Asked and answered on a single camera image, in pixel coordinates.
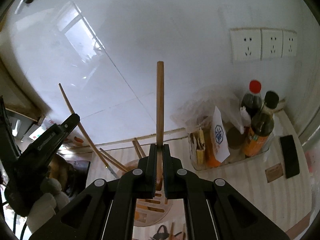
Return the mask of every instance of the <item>label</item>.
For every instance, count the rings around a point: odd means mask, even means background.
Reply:
[[[242,147],[242,151],[248,157],[255,156],[262,148],[269,136],[256,135],[250,127],[248,136]]]
[[[216,125],[216,128],[214,129],[214,137],[216,138],[216,142],[218,144],[221,144],[223,141],[223,129],[221,125]]]
[[[281,163],[278,163],[268,169],[265,170],[267,182],[270,183],[281,176],[283,176],[283,169]]]

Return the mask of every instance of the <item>dark bottle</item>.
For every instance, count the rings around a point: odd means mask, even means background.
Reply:
[[[256,155],[268,139],[273,130],[273,112],[279,102],[279,96],[268,91],[264,98],[262,109],[252,118],[248,136],[242,147],[242,151],[248,157]]]
[[[261,83],[258,80],[251,80],[249,84],[249,91],[244,95],[241,107],[245,107],[251,119],[261,109]]]

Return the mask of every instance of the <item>black bottle cap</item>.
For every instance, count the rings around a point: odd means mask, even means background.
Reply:
[[[279,96],[276,92],[268,91],[264,97],[264,104],[270,109],[275,109],[279,103]]]

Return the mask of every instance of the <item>cable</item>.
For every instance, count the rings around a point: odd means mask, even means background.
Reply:
[[[24,231],[26,231],[26,228],[27,228],[27,222],[25,222],[23,225],[21,235],[20,235],[20,240],[23,240],[23,235],[24,235]]]
[[[17,213],[15,212],[13,217],[13,230],[12,230],[14,234],[16,234],[16,225],[17,225]]]

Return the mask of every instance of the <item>orange label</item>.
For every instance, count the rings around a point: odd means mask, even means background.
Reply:
[[[242,147],[242,151],[249,157],[254,156],[260,151],[267,139],[268,136],[256,135],[250,127],[248,136]]]

